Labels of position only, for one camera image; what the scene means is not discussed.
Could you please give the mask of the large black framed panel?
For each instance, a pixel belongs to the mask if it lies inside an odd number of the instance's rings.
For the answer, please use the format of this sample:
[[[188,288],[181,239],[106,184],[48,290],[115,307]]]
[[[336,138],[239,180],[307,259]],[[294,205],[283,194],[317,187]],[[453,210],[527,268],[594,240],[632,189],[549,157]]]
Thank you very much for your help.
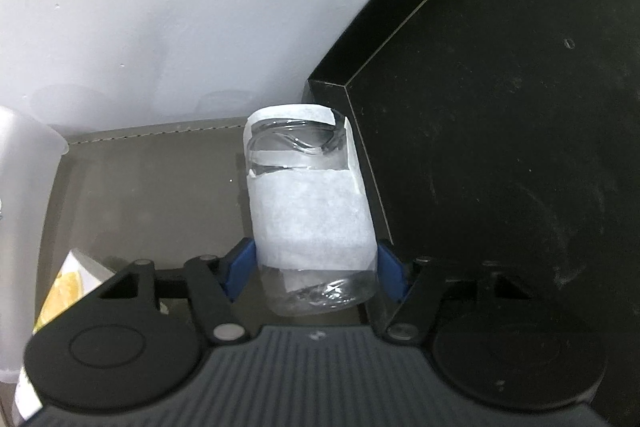
[[[407,254],[639,288],[639,0],[372,0],[309,79]]]

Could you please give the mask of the white and yellow paper packet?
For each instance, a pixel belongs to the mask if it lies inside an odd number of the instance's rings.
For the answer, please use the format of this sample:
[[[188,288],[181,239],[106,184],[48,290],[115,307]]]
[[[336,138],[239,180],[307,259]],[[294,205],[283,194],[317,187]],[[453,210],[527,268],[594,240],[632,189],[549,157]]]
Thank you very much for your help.
[[[114,274],[114,270],[78,249],[72,249],[65,257],[44,298],[32,333],[38,333],[43,326],[49,324],[55,317],[94,291]],[[26,374],[25,367],[22,366],[12,404],[14,425],[21,426],[41,408],[42,403]]]

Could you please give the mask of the translucent white plastic container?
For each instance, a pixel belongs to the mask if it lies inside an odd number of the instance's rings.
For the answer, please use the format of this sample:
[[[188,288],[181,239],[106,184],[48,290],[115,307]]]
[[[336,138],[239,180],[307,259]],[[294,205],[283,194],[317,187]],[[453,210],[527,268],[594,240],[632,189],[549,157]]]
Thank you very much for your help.
[[[66,140],[45,124],[1,109],[1,381],[15,384],[35,325],[41,235]]]

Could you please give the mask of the clear glass jar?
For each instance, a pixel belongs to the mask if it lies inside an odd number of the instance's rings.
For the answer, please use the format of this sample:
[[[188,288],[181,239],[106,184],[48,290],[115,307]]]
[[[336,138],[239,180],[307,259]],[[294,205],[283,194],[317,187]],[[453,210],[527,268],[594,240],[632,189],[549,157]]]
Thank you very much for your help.
[[[243,131],[257,265],[282,317],[341,310],[376,291],[378,243],[352,125],[337,110],[256,110]]]

